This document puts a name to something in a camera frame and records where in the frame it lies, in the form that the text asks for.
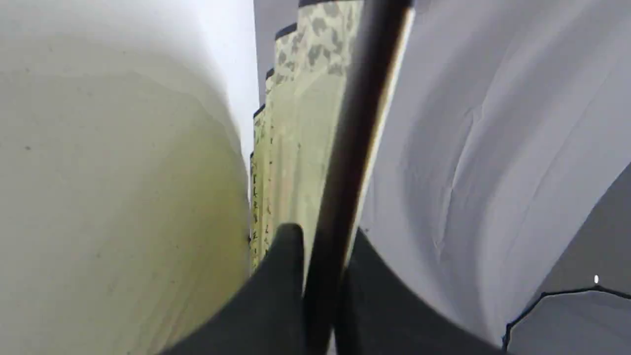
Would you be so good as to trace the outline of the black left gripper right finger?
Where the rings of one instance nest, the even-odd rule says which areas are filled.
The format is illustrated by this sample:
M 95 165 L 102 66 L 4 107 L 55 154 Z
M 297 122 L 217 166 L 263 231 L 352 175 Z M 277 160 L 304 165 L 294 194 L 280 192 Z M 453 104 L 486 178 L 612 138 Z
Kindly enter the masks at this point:
M 341 286 L 335 321 L 339 355 L 500 355 L 419 299 L 362 230 Z

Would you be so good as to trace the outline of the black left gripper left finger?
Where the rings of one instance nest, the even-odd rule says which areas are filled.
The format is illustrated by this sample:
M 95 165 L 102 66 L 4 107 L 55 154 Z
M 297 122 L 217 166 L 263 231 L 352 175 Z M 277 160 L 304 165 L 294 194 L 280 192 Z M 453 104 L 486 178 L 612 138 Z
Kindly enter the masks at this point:
M 261 265 L 209 321 L 166 355 L 304 355 L 303 231 L 281 225 Z

